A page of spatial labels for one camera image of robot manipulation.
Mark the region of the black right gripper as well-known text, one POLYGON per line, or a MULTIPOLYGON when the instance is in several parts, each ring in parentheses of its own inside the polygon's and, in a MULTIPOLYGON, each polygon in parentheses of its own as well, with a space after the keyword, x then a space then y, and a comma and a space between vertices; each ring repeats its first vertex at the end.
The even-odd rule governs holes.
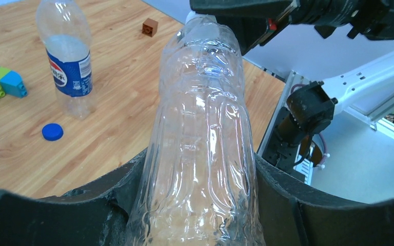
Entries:
POLYGON ((321 0, 190 0, 189 4, 192 11, 215 15, 219 24, 228 26, 241 55, 266 45, 272 34, 288 25, 314 24, 323 13, 321 0))

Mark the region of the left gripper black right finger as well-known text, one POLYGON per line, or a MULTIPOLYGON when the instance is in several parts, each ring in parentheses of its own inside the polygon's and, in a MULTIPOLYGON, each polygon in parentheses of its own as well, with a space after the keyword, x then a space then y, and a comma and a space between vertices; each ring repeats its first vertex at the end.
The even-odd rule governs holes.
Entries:
POLYGON ((365 204, 317 190, 255 157, 267 245, 394 245, 394 199, 365 204))

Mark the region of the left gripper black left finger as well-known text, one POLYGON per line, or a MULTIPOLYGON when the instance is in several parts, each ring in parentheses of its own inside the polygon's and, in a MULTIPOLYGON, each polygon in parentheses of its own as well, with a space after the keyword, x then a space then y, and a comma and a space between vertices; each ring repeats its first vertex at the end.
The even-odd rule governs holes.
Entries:
POLYGON ((145 157, 142 151, 62 196, 34 199, 0 189, 0 245, 124 245, 145 157))

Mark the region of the blue bottle cap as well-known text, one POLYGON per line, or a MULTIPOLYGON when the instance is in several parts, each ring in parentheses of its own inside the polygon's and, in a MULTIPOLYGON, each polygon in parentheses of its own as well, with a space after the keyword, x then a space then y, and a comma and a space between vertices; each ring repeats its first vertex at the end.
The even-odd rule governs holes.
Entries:
POLYGON ((42 128, 42 136, 47 141, 56 141, 64 135, 63 128, 56 123, 50 123, 42 128))

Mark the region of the clear bottle white cap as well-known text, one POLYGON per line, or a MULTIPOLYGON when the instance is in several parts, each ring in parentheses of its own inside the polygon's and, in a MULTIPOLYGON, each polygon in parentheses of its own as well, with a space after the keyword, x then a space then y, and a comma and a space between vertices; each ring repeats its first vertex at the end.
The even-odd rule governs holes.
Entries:
POLYGON ((190 12, 163 49, 159 93, 125 245, 264 245, 233 31, 190 12))

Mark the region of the clear Pepsi bottle blue label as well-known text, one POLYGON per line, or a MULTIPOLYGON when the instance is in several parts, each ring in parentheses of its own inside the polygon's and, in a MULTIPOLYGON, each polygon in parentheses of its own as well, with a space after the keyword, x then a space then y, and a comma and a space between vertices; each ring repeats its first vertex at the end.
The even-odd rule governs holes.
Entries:
POLYGON ((35 20, 60 107, 67 115, 85 119, 96 109, 85 14, 75 1, 41 1, 35 20))

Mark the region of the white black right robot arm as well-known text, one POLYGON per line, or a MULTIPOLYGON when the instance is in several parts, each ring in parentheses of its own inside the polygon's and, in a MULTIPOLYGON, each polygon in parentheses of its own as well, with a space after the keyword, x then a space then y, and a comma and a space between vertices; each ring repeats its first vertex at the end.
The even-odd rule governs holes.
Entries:
POLYGON ((190 1, 237 37, 242 54, 287 39, 279 68, 302 72, 282 106, 263 158, 290 173, 305 159, 301 142, 334 116, 384 88, 394 90, 394 1, 190 1))

